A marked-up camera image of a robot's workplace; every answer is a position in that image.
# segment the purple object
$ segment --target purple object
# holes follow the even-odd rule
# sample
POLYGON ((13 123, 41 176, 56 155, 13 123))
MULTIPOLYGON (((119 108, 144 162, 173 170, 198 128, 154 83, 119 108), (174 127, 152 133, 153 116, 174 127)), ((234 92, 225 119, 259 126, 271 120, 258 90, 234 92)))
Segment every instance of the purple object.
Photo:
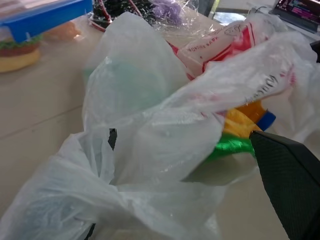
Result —
POLYGON ((180 17, 181 7, 178 3, 170 0, 155 0, 153 13, 156 18, 163 19, 174 25, 181 25, 180 17))

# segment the laptop screen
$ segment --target laptop screen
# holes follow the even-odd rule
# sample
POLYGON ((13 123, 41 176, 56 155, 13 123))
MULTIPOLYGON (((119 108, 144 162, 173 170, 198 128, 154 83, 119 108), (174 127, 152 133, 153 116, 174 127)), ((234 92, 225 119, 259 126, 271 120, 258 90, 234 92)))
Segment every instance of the laptop screen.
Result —
POLYGON ((279 0, 275 9, 320 25, 320 0, 279 0))

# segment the green object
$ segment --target green object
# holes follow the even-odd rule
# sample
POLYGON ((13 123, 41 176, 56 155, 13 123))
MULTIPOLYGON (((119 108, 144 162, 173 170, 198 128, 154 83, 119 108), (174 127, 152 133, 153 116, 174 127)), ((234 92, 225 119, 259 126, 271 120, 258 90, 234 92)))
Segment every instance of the green object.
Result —
POLYGON ((230 133, 222 133, 220 141, 214 148, 206 162, 214 161, 215 159, 237 153, 250 153, 255 156, 254 148, 249 138, 238 137, 230 133))
POLYGON ((38 43, 42 39, 42 35, 35 36, 28 41, 17 43, 13 40, 0 41, 0 49, 22 48, 24 46, 38 43))

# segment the beige table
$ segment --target beige table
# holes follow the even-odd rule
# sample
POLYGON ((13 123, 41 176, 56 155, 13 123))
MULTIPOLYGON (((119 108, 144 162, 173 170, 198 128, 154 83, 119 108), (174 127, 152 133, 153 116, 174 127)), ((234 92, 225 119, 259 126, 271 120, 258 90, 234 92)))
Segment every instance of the beige table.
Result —
MULTIPOLYGON (((198 26, 220 25, 204 16, 198 26)), ((71 133, 81 132, 82 67, 102 33, 84 21, 89 36, 74 44, 43 47, 42 60, 29 68, 0 74, 0 216, 37 166, 54 154, 71 133)), ((175 45, 183 39, 169 39, 175 45)), ((253 167, 220 160, 195 173, 206 183, 227 182, 253 167)), ((288 237, 264 192, 261 177, 230 187, 218 211, 224 240, 286 240, 288 237)))

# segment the blue lid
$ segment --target blue lid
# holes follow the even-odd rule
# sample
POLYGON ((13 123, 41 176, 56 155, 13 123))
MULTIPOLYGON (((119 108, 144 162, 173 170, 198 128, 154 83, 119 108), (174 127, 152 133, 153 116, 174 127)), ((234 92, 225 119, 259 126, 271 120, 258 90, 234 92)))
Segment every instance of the blue lid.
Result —
POLYGON ((265 131, 274 123, 275 120, 276 116, 267 110, 263 117, 256 123, 256 125, 262 131, 265 131))
POLYGON ((18 43, 91 12, 92 0, 58 0, 0 18, 0 28, 9 28, 18 43))

